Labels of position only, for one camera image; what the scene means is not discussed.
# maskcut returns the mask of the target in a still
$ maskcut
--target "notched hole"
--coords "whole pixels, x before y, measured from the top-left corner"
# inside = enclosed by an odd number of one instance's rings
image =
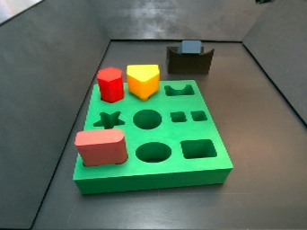
[[[165,85],[164,90],[166,96],[194,95],[193,87],[189,84],[181,90],[176,90],[169,85]]]

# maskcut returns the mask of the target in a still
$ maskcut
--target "yellow block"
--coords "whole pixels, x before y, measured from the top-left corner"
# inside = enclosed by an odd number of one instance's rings
[[[129,65],[126,66],[128,90],[140,100],[158,90],[158,65]]]

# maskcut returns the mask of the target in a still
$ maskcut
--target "green shape sorter board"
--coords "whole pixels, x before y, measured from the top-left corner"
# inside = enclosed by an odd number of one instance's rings
[[[222,183],[230,159],[194,81],[160,81],[140,101],[124,84],[124,99],[100,100],[93,85],[84,130],[124,131],[122,164],[85,167],[76,158],[73,180],[82,194]]]

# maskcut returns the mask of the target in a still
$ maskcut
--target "small square hole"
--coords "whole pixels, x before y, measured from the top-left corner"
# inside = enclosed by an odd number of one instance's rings
[[[170,121],[172,122],[185,122],[185,114],[182,111],[170,112]]]
[[[206,120],[206,115],[202,111],[190,111],[193,121]]]
[[[217,156],[216,148],[209,139],[181,141],[182,156],[185,159]]]

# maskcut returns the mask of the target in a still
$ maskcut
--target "red block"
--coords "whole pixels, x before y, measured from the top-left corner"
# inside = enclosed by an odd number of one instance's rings
[[[114,103],[124,98],[122,70],[108,67],[98,71],[97,80],[100,86],[100,98]]]
[[[126,161],[124,132],[120,129],[80,131],[74,146],[85,166],[122,164]]]

